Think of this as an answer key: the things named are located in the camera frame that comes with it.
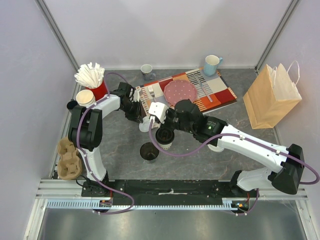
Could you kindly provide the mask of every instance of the placemat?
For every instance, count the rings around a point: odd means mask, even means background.
[[[202,85],[210,95],[212,102],[209,101],[194,75],[196,75],[202,82]],[[140,92],[140,100],[147,116],[149,116],[148,111],[150,104],[154,101],[149,93],[148,86],[152,85],[157,102],[164,103],[167,106],[174,108],[173,105],[166,101],[164,90],[168,83],[175,80],[186,80],[195,86],[197,90],[197,99],[193,103],[196,104],[204,114],[233,104],[237,101],[237,96],[225,82],[219,71],[216,71],[216,74],[213,76],[206,76],[202,67],[137,86],[135,89]]]

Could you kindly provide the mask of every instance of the black round object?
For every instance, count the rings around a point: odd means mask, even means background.
[[[140,148],[140,155],[144,160],[152,161],[159,155],[159,150],[152,142],[146,142]]]
[[[162,145],[167,145],[167,144],[170,144],[174,141],[175,133],[174,133],[174,131],[172,131],[168,128],[161,127],[156,131],[155,139],[158,143],[160,143]]]
[[[72,109],[74,109],[74,107],[77,105],[78,105],[78,102],[76,100],[71,99],[70,102],[66,104],[66,108],[71,112]]]

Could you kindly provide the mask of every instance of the knife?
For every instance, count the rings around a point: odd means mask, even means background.
[[[204,86],[202,85],[202,82],[200,81],[200,79],[195,75],[193,74],[193,76],[195,77],[195,80],[198,82],[198,84],[200,85],[202,91],[204,92],[204,94],[206,95],[206,97],[209,99],[209,101],[212,103],[212,99],[211,97],[209,96],[209,94],[207,93],[206,89],[204,88]]]

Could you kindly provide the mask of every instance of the white rope handle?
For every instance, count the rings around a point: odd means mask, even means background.
[[[294,60],[291,65],[289,66],[288,70],[286,71],[288,74],[289,74],[289,70],[291,68],[291,66],[296,63],[298,65],[298,80],[296,81],[295,85],[297,86],[298,82],[299,82],[299,79],[300,79],[300,67],[299,67],[299,63],[297,60]]]
[[[275,66],[274,68],[272,68],[273,71],[275,71],[275,74],[274,74],[274,81],[273,81],[273,89],[275,88],[275,85],[276,85],[276,76],[277,76],[277,67]]]

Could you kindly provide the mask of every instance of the light blue cup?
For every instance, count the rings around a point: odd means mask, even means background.
[[[215,55],[209,55],[205,58],[203,72],[206,76],[211,77],[216,74],[218,66],[224,59]]]

